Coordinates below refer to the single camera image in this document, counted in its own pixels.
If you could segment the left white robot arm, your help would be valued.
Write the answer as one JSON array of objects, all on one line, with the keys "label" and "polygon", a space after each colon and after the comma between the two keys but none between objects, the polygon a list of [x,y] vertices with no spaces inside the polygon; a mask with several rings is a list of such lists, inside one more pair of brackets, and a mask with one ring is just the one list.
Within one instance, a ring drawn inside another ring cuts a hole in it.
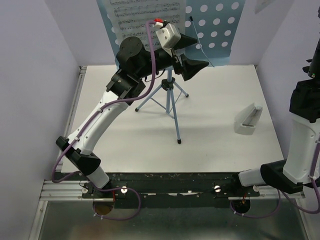
[{"label": "left white robot arm", "polygon": [[111,123],[134,101],[146,97],[159,71],[173,68],[175,74],[187,81],[208,66],[207,61],[192,60],[177,50],[195,45],[197,39],[176,33],[173,36],[158,37],[161,47],[153,49],[153,41],[148,39],[150,49],[146,50],[136,36],[125,38],[116,54],[119,69],[111,77],[99,103],[86,120],[69,136],[60,136],[56,145],[61,157],[66,157],[89,181],[93,191],[101,198],[111,191],[110,178],[101,167],[101,160],[93,150]]}]

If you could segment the sheet music page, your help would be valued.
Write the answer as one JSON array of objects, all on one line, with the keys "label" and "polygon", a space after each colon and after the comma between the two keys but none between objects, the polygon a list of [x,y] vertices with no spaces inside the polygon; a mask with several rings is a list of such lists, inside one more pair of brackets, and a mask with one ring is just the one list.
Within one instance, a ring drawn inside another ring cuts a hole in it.
[{"label": "sheet music page", "polygon": [[147,21],[154,19],[165,20],[173,24],[180,33],[185,33],[184,0],[105,0],[103,4],[118,46],[127,37],[138,37],[145,49],[149,50],[145,25]]},{"label": "sheet music page", "polygon": [[274,2],[274,0],[257,0],[255,7],[254,7],[254,13],[258,14],[259,12],[261,12],[263,9],[268,7],[273,2]]}]

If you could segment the grey metronome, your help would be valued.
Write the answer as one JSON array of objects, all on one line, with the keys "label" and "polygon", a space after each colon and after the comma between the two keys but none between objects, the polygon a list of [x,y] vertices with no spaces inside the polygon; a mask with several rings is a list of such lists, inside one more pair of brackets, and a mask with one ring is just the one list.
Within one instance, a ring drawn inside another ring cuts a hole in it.
[{"label": "grey metronome", "polygon": [[234,132],[239,135],[252,135],[262,112],[263,107],[254,102],[242,109],[234,118]]}]

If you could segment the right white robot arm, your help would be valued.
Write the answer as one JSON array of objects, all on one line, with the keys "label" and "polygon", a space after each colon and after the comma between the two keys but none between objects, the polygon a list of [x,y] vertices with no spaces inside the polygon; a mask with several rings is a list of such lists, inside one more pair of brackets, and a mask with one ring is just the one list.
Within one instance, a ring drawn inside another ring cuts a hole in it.
[{"label": "right white robot arm", "polygon": [[320,182],[320,48],[317,46],[303,71],[308,80],[299,81],[290,98],[292,133],[287,159],[265,163],[239,172],[230,191],[241,196],[248,187],[268,185],[288,194]]}]

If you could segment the aluminium frame rail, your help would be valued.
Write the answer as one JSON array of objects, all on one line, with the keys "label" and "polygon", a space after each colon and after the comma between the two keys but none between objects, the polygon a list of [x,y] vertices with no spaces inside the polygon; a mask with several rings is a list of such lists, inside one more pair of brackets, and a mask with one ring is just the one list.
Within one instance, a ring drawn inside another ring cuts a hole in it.
[{"label": "aluminium frame rail", "polygon": [[[79,67],[79,76],[69,110],[68,119],[63,134],[66,136],[71,132],[75,117],[76,108],[79,102],[81,88],[86,75],[87,67]],[[58,184],[51,181],[44,181],[36,209],[36,214],[31,227],[29,239],[39,240],[42,237],[43,223],[46,218],[47,209],[50,202],[75,202],[82,200],[81,186],[78,180],[67,180]]]}]

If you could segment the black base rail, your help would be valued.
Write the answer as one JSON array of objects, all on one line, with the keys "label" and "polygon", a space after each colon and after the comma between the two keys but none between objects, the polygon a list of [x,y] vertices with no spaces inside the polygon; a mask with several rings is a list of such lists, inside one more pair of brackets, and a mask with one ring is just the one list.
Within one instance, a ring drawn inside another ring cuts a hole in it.
[{"label": "black base rail", "polygon": [[55,181],[81,181],[82,198],[112,202],[117,209],[227,208],[230,200],[259,197],[243,187],[233,172],[110,173],[110,181],[98,189],[80,173],[55,172]]}]

